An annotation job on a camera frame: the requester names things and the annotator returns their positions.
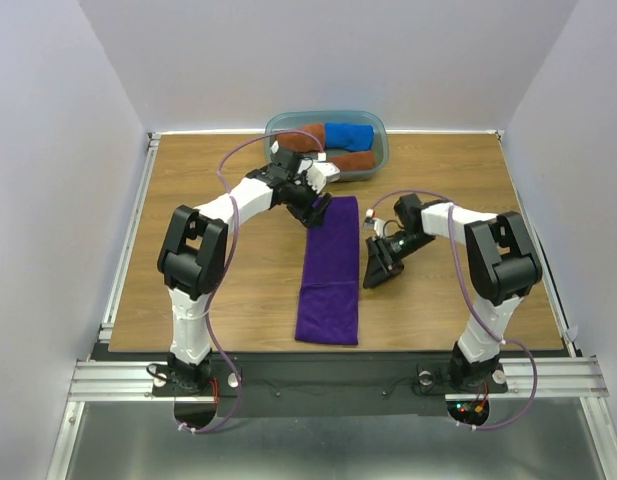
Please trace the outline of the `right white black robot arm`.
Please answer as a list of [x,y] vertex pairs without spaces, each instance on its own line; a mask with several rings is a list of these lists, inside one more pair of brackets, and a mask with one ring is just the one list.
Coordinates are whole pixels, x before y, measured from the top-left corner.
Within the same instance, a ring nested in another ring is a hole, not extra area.
[[543,275],[541,262],[517,212],[481,213],[440,196],[423,202],[415,190],[400,190],[394,212],[400,228],[386,232],[387,222],[374,208],[364,226],[368,262],[365,289],[374,289],[404,270],[403,260],[438,237],[450,241],[455,271],[470,317],[451,352],[448,378],[453,387],[470,390],[496,370],[500,347],[512,314]]

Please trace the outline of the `purple towel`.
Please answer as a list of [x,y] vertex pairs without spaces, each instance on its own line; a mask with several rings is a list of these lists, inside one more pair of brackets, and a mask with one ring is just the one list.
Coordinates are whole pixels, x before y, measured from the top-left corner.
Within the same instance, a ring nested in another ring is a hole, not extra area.
[[295,339],[321,345],[358,344],[359,206],[335,197],[323,224],[307,232]]

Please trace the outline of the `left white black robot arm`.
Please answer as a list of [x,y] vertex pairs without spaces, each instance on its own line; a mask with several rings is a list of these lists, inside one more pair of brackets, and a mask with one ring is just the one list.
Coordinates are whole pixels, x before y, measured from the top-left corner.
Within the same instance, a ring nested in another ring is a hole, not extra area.
[[156,382],[190,394],[214,384],[207,319],[234,255],[239,228],[278,205],[306,228],[321,225],[332,200],[324,189],[339,176],[339,168],[324,153],[313,160],[278,148],[267,165],[247,173],[215,200],[175,209],[157,261],[171,300],[173,339],[167,367],[151,373]]

